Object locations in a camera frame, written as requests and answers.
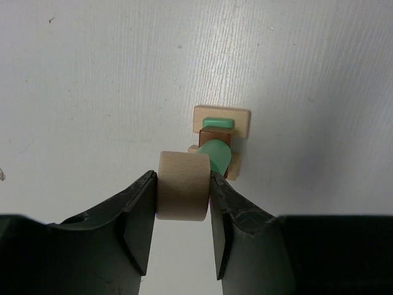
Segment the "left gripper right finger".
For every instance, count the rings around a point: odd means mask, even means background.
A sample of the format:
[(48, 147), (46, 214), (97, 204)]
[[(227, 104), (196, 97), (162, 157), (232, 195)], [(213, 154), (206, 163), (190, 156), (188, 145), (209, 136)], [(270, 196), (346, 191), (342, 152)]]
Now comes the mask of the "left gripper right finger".
[(392, 293), (390, 216), (275, 217), (215, 172), (210, 209), (224, 294)]

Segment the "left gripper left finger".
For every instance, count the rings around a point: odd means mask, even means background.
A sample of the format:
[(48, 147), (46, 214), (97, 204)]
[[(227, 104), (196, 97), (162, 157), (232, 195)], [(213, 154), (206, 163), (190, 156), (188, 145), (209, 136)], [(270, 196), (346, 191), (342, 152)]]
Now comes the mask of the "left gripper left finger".
[(157, 174), (56, 224), (1, 216), (2, 294), (138, 294), (147, 272)]

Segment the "small light wood block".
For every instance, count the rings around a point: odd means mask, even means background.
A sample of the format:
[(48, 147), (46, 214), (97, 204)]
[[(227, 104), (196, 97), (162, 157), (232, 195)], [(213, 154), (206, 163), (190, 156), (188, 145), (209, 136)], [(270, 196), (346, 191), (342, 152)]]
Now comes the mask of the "small light wood block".
[(157, 218), (204, 221), (209, 202), (210, 175), (210, 161), (206, 154), (161, 152), (157, 182)]

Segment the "green cylinder block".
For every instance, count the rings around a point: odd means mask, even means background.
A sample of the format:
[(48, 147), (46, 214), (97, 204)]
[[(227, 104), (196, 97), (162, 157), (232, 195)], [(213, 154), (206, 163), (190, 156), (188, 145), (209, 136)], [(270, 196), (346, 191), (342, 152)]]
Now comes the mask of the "green cylinder block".
[(211, 170), (224, 176), (232, 160), (230, 147), (221, 140), (209, 140), (196, 150), (197, 154), (209, 157)]

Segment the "dark brown wood block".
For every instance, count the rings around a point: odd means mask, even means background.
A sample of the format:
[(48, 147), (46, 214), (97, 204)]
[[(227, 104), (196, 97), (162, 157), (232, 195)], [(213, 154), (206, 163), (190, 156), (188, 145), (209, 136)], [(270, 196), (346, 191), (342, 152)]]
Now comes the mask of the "dark brown wood block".
[(231, 148), (233, 130), (230, 128), (206, 127), (199, 131), (198, 147), (209, 140), (221, 140)]

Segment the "green rectangular block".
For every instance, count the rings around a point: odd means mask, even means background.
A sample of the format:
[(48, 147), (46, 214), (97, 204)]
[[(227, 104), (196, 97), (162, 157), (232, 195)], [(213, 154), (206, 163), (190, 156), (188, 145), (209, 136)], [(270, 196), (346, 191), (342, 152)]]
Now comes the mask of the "green rectangular block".
[(202, 128), (217, 127), (217, 128), (234, 128), (235, 123), (233, 119), (206, 117), (202, 121)]

